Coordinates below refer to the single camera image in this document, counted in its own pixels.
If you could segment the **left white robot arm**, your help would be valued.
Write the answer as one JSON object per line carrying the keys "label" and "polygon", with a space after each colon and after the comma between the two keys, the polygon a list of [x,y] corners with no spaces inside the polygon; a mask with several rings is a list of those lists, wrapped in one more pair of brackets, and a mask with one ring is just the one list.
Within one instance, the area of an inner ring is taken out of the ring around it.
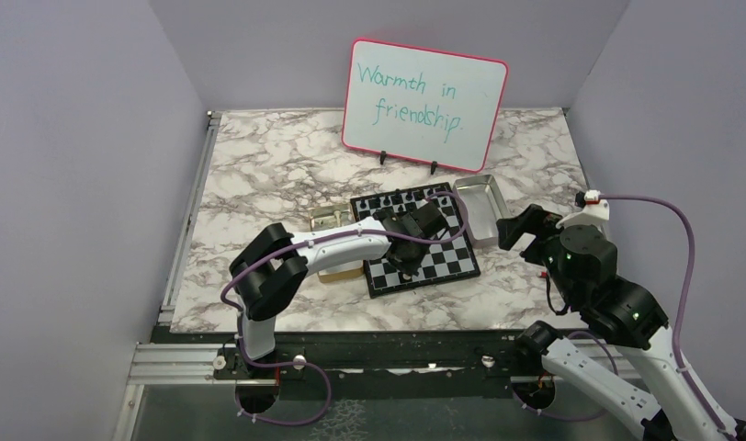
{"label": "left white robot arm", "polygon": [[280,222],[264,228],[233,260],[222,301],[237,310],[237,364],[250,377],[272,365],[276,318],[293,301],[303,281],[347,263],[386,259],[413,276],[450,225],[440,207],[427,201],[416,209],[379,209],[356,223],[319,232],[291,233]]}

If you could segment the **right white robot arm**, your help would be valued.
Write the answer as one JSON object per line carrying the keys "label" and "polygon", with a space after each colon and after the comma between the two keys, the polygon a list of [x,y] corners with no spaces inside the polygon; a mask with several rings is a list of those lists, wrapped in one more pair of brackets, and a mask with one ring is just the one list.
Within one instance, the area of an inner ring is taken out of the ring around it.
{"label": "right white robot arm", "polygon": [[523,372],[555,374],[591,397],[641,440],[746,440],[746,421],[725,412],[693,373],[674,342],[675,327],[655,297],[617,273],[617,248],[601,231],[610,217],[605,201],[586,203],[568,216],[532,204],[499,219],[498,245],[521,252],[546,270],[569,311],[625,357],[648,387],[634,388],[590,361],[562,332],[534,322],[514,340],[514,363]]}

